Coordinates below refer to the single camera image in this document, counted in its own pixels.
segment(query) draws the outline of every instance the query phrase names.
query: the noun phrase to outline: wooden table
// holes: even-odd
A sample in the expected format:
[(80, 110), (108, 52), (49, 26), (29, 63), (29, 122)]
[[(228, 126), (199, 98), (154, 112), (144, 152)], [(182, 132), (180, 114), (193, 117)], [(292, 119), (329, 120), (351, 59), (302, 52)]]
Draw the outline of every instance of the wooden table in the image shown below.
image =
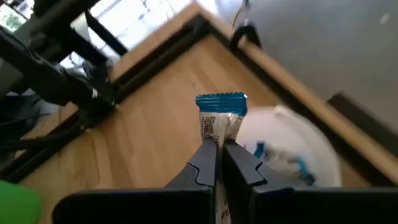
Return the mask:
[[(193, 3), (126, 54), (111, 71), (112, 81), (198, 13), (226, 35), (232, 34), (228, 25)], [(244, 42), (241, 48), (386, 176), (398, 179), (395, 157), (256, 46)], [(51, 212), (57, 202), (80, 190), (163, 187), (201, 144), (195, 96), (227, 91), (244, 91), (249, 110), (255, 106), (283, 104), (248, 68), (209, 36), (125, 99), (105, 122), (73, 140), (21, 181), (22, 185), (38, 191), (43, 199), (41, 223), (51, 223)], [(28, 138), (47, 134), (75, 111), (73, 104), (61, 108), (33, 129)], [(341, 167), (345, 186), (369, 185), (343, 159)]]

